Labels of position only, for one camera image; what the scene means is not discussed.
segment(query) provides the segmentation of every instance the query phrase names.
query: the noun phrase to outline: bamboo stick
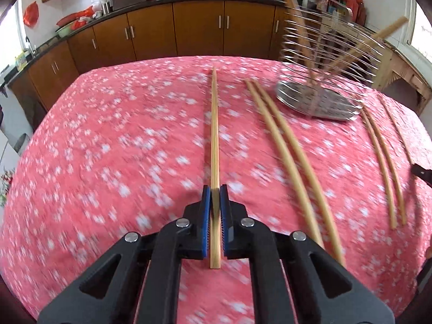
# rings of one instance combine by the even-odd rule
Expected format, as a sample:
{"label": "bamboo stick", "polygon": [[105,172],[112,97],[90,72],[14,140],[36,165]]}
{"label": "bamboo stick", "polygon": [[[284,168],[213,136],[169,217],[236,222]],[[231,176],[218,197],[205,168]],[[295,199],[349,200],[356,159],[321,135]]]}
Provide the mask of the bamboo stick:
{"label": "bamboo stick", "polygon": [[399,206],[400,216],[402,218],[402,225],[407,224],[407,214],[405,212],[405,203],[403,201],[402,188],[400,187],[399,175],[394,167],[393,160],[388,151],[387,144],[384,141],[384,137],[381,134],[381,131],[378,128],[378,125],[375,123],[374,118],[372,117],[370,111],[366,106],[363,108],[364,112],[368,116],[369,122],[372,124],[372,128],[375,131],[375,135],[378,138],[379,144],[381,145],[382,151],[384,152],[384,156],[387,160],[388,167],[390,169],[390,173],[393,178],[394,188],[396,190],[397,204]]}
{"label": "bamboo stick", "polygon": [[219,120],[218,120],[218,94],[217,74],[213,67],[212,73],[212,127],[211,127],[211,178],[210,189],[212,192],[212,213],[210,213],[210,268],[220,268],[220,197],[219,197]]}
{"label": "bamboo stick", "polygon": [[402,133],[399,130],[399,127],[396,124],[396,120],[394,119],[393,115],[391,114],[391,112],[388,110],[387,105],[385,104],[384,99],[382,98],[382,96],[380,94],[378,94],[378,99],[380,100],[381,104],[383,105],[385,112],[387,113],[388,117],[390,118],[394,128],[396,129],[397,134],[400,137],[400,140],[402,141],[403,144],[403,148],[405,149],[405,152],[407,153],[407,158],[408,158],[408,163],[410,165],[413,165],[413,160],[411,159],[411,155],[410,152],[408,151],[408,146],[407,143],[405,142],[405,139],[403,138]]}
{"label": "bamboo stick", "polygon": [[340,67],[341,65],[346,65],[347,63],[351,63],[354,59],[353,57],[357,56],[359,54],[359,50],[365,50],[368,49],[368,46],[372,46],[375,44],[374,40],[378,39],[385,39],[391,34],[393,34],[396,30],[398,30],[400,27],[402,27],[406,22],[408,21],[407,17],[400,17],[397,19],[393,24],[387,26],[386,28],[380,30],[379,32],[373,34],[371,36],[371,39],[367,39],[363,42],[359,41],[354,48],[352,48],[348,54],[342,54],[340,55],[336,60],[329,63],[324,69],[323,72],[329,72],[336,75],[340,72],[339,69],[336,69]]}
{"label": "bamboo stick", "polygon": [[299,38],[299,43],[302,45],[302,54],[305,57],[305,62],[309,71],[309,77],[312,81],[314,81],[315,78],[312,71],[314,68],[314,62],[312,61],[312,48],[308,40],[308,32],[306,30],[305,21],[299,15],[298,11],[295,10],[299,8],[299,5],[297,4],[297,0],[285,0],[285,5],[292,10],[294,21],[299,27],[298,31],[301,36]]}
{"label": "bamboo stick", "polygon": [[262,88],[259,82],[256,80],[253,81],[256,88],[259,90],[261,97],[265,100],[267,103],[267,106],[270,108],[271,112],[273,113],[273,116],[276,117],[276,119],[279,122],[279,126],[282,128],[282,130],[285,133],[286,138],[289,141],[289,144],[291,145],[292,149],[295,152],[295,155],[299,159],[303,170],[306,174],[306,177],[308,178],[308,181],[310,183],[310,186],[314,190],[315,197],[317,199],[317,203],[319,205],[319,208],[321,210],[321,215],[323,216],[326,228],[328,230],[329,236],[330,236],[330,242],[333,246],[333,252],[335,255],[336,260],[342,264],[344,267],[346,267],[345,262],[345,256],[343,255],[342,251],[342,244],[340,242],[340,237],[338,233],[338,229],[336,227],[336,224],[333,219],[333,214],[330,211],[329,205],[327,203],[327,199],[324,195],[324,192],[321,188],[321,184],[315,175],[315,172],[305,154],[302,147],[299,144],[299,141],[295,137],[294,132],[292,131],[291,127],[288,125],[284,117],[280,114],[280,111],[278,110],[277,106],[275,105],[272,98],[267,94],[267,92]]}
{"label": "bamboo stick", "polygon": [[382,156],[381,148],[378,144],[378,140],[375,136],[375,133],[372,129],[372,126],[369,122],[368,116],[364,113],[364,111],[361,111],[363,121],[366,125],[366,129],[368,130],[369,136],[372,141],[372,145],[375,149],[375,152],[377,154],[378,158],[378,164],[381,169],[381,173],[384,179],[384,188],[387,195],[387,203],[388,203],[388,214],[390,216],[390,228],[395,229],[396,228],[396,215],[394,213],[394,197],[393,197],[393,189],[390,185],[390,178],[388,176],[388,172],[384,163],[384,157]]}
{"label": "bamboo stick", "polygon": [[286,143],[282,135],[279,132],[279,129],[272,118],[270,112],[266,108],[264,102],[256,92],[252,83],[248,80],[245,80],[246,85],[248,86],[248,90],[250,91],[256,105],[258,106],[261,114],[264,117],[264,121],[267,125],[267,128],[270,130],[271,135],[276,143],[276,146],[279,150],[282,162],[287,170],[288,174],[292,178],[292,183],[294,185],[294,190],[297,193],[297,198],[299,199],[299,203],[301,208],[303,209],[303,213],[305,214],[306,223],[309,228],[310,236],[312,239],[319,244],[322,248],[324,248],[323,240],[320,234],[320,230],[318,228],[318,223],[315,218],[315,213],[312,208],[312,204],[309,200],[308,193],[306,192],[306,188],[302,182],[302,178],[300,177],[300,173],[297,170],[294,159],[292,158]]}

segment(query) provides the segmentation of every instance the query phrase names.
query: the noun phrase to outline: wire rack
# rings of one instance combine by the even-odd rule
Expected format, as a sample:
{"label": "wire rack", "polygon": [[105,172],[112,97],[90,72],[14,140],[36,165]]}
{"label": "wire rack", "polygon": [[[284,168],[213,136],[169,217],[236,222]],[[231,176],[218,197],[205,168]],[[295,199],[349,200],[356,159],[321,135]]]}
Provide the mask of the wire rack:
{"label": "wire rack", "polygon": [[[384,46],[351,22],[353,14],[346,6],[335,0],[314,1],[325,11],[299,7],[286,13],[276,95],[309,116],[353,120],[374,82]],[[329,5],[331,14],[326,11]],[[372,46],[365,42],[368,39],[373,40]],[[333,66],[353,48],[354,56]]]}

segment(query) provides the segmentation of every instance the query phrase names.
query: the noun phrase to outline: table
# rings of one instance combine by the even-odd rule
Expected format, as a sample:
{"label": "table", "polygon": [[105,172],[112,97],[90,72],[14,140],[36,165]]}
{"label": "table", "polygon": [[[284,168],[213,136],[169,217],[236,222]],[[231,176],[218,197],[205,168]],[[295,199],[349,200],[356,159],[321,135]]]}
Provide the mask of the table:
{"label": "table", "polygon": [[[179,57],[81,75],[23,154],[0,238],[2,276],[30,313],[40,310],[127,231],[148,234],[198,201],[210,180],[210,83],[218,70],[220,181],[271,229],[307,230],[290,179],[243,79],[273,95],[275,61]],[[413,160],[430,168],[418,117],[385,99]],[[278,103],[328,198],[347,268],[396,314],[410,301],[432,233],[432,189],[409,164],[375,90],[366,100],[403,186],[408,224],[390,230],[383,178],[364,124],[310,120]],[[328,235],[318,222],[328,250]],[[248,262],[185,261],[178,323],[252,323]]]}

